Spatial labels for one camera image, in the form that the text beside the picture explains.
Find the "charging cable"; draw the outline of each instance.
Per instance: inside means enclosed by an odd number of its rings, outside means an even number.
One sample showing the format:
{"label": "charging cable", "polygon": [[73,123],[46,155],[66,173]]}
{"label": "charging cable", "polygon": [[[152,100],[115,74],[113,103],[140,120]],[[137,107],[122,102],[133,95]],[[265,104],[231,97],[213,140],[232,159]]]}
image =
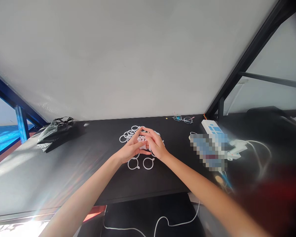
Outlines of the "charging cable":
{"label": "charging cable", "polygon": [[[167,222],[168,222],[168,226],[169,226],[169,227],[174,227],[174,226],[179,226],[179,225],[188,224],[188,223],[191,223],[191,222],[196,218],[196,216],[197,216],[197,214],[198,214],[198,210],[199,210],[199,208],[200,208],[200,201],[198,201],[198,207],[197,207],[197,211],[196,211],[196,214],[195,214],[194,218],[193,218],[192,220],[188,221],[188,222],[183,222],[183,223],[180,223],[180,224],[170,225],[170,224],[169,224],[169,220],[168,220],[168,218],[166,218],[165,216],[160,217],[160,218],[158,219],[157,223],[156,223],[154,237],[156,237],[157,226],[158,226],[159,221],[160,221],[162,218],[167,219]],[[143,237],[146,237],[146,236],[145,236],[145,235],[144,235],[139,229],[136,229],[136,228],[112,228],[112,227],[106,227],[106,226],[104,225],[104,221],[103,221],[103,226],[104,226],[105,229],[112,229],[112,230],[136,230],[136,231],[138,231],[140,234],[142,234]]]}

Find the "wire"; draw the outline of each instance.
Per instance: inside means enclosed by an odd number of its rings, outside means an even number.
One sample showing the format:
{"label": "wire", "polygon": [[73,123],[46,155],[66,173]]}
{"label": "wire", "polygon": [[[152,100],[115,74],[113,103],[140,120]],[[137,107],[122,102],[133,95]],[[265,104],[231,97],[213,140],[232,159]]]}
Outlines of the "wire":
{"label": "wire", "polygon": [[198,210],[199,210],[199,208],[200,208],[200,201],[198,201],[198,207],[197,207],[197,211],[196,211],[196,214],[195,214],[194,218],[193,218],[192,220],[190,220],[189,222],[184,222],[184,223],[180,223],[180,224],[170,225],[170,224],[169,224],[169,220],[168,220],[168,218],[166,218],[165,216],[160,217],[160,218],[158,219],[157,224],[156,224],[156,227],[155,227],[154,237],[156,237],[156,230],[157,230],[158,222],[159,222],[162,218],[167,219],[167,222],[168,222],[168,226],[169,226],[169,227],[174,227],[174,226],[179,226],[179,225],[183,225],[183,224],[188,224],[188,223],[191,223],[191,222],[196,218],[196,216],[197,216],[197,214],[198,214]]}
{"label": "wire", "polygon": [[267,145],[263,144],[262,142],[253,141],[253,140],[248,140],[247,142],[256,142],[256,143],[259,143],[259,144],[263,145],[263,146],[268,150],[268,152],[269,152],[269,154],[270,154],[269,159],[266,161],[266,163],[265,163],[265,165],[264,165],[264,167],[263,167],[262,175],[261,175],[261,177],[262,177],[262,176],[264,175],[264,173],[266,172],[266,169],[267,169],[267,167],[269,166],[269,164],[270,164],[270,162],[271,162],[271,159],[272,159],[272,152],[271,152],[270,149],[267,147]]}
{"label": "wire", "polygon": [[[239,140],[239,141],[246,142],[247,144],[249,144],[249,145],[252,146],[253,151],[254,151],[254,153],[255,153],[255,155],[256,155],[256,158],[257,158],[257,160],[258,160],[259,168],[260,168],[260,173],[259,173],[258,179],[261,179],[261,178],[264,176],[264,174],[265,174],[265,172],[266,172],[266,169],[267,169],[267,167],[268,167],[268,165],[270,164],[271,159],[272,159],[272,153],[271,153],[270,149],[269,149],[265,144],[263,144],[262,142],[258,142],[258,141],[254,141],[254,140],[247,140],[247,141]],[[262,166],[262,163],[261,163],[260,157],[259,157],[259,155],[258,155],[258,153],[257,153],[257,150],[255,149],[255,147],[253,146],[253,144],[252,144],[251,142],[259,143],[259,144],[263,145],[263,146],[268,150],[268,152],[269,152],[269,154],[270,154],[270,157],[269,157],[269,159],[266,161],[266,163],[264,164],[264,167]]]}
{"label": "wire", "polygon": [[136,228],[126,228],[126,229],[123,229],[123,228],[112,228],[112,227],[106,227],[105,225],[104,225],[104,222],[103,222],[103,226],[104,226],[104,228],[105,229],[114,229],[114,230],[131,230],[131,229],[133,229],[133,230],[137,230],[140,234],[142,234],[143,235],[143,237],[146,237],[139,229],[136,229]]}
{"label": "wire", "polygon": [[[191,223],[191,222],[196,218],[199,209],[200,209],[200,201],[198,201],[198,207],[197,207],[197,211],[196,211],[196,214],[195,214],[194,218],[193,218],[192,220],[190,220],[189,222],[184,222],[184,223],[180,223],[180,224],[170,225],[170,224],[169,224],[169,220],[168,220],[168,218],[166,218],[165,216],[160,217],[160,218],[158,219],[157,223],[156,223],[154,237],[156,237],[156,230],[157,230],[158,222],[159,222],[162,218],[167,219],[167,222],[168,222],[168,226],[169,226],[169,227],[174,227],[174,226],[179,226],[179,225],[183,225],[183,224],[188,224],[188,223]],[[139,229],[136,229],[136,228],[112,228],[112,227],[106,227],[106,226],[104,225],[104,222],[103,222],[103,226],[104,226],[105,229],[112,229],[112,230],[136,230],[136,231],[138,231],[139,233],[141,233],[141,234],[143,235],[143,237],[146,237],[146,236],[145,236],[145,235],[144,235]]]}
{"label": "wire", "polygon": [[234,189],[231,185],[231,183],[229,182],[229,179],[227,178],[227,174],[224,175],[224,173],[222,171],[219,171],[219,173],[221,174],[221,176],[223,177],[223,179],[225,180],[225,183],[229,186],[229,188],[231,189],[231,191],[234,193]]}

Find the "curtain ring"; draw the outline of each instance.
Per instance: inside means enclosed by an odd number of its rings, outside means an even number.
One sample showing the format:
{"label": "curtain ring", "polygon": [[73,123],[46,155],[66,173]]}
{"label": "curtain ring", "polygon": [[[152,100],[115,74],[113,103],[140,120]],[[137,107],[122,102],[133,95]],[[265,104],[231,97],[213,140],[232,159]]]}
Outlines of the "curtain ring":
{"label": "curtain ring", "polygon": [[[146,168],[146,166],[145,166],[145,164],[144,164],[146,159],[150,159],[150,160],[152,160],[152,166],[151,166],[149,169]],[[142,165],[144,166],[144,168],[145,168],[146,170],[151,170],[151,169],[153,168],[153,166],[154,166],[154,160],[155,160],[154,158],[151,159],[151,158],[147,157],[147,158],[145,158],[145,159],[143,160]]]}

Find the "right hand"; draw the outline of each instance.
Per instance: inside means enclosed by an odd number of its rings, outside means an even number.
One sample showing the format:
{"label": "right hand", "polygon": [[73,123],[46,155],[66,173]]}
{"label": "right hand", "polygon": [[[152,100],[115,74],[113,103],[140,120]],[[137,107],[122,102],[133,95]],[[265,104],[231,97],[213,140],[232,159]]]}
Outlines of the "right hand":
{"label": "right hand", "polygon": [[163,157],[170,155],[170,153],[165,148],[161,137],[155,133],[154,130],[150,128],[143,127],[143,130],[147,132],[141,132],[140,135],[145,136],[147,140],[147,145],[150,144],[150,148],[153,154],[159,159],[162,160]]}

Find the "blue metal frame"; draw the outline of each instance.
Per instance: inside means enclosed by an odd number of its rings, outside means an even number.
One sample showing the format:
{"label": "blue metal frame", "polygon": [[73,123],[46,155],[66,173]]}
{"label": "blue metal frame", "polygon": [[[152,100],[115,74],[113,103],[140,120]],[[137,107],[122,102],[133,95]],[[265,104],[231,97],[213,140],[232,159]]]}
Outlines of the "blue metal frame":
{"label": "blue metal frame", "polygon": [[20,106],[15,107],[17,124],[20,131],[20,138],[22,144],[25,143],[30,138],[29,127],[27,125],[26,115],[24,109]]}
{"label": "blue metal frame", "polygon": [[8,87],[0,79],[0,98],[3,99],[12,108],[16,108],[18,105],[25,111],[26,118],[31,121],[35,126],[41,128],[47,124],[47,122],[36,113],[24,100],[22,100],[10,87]]}

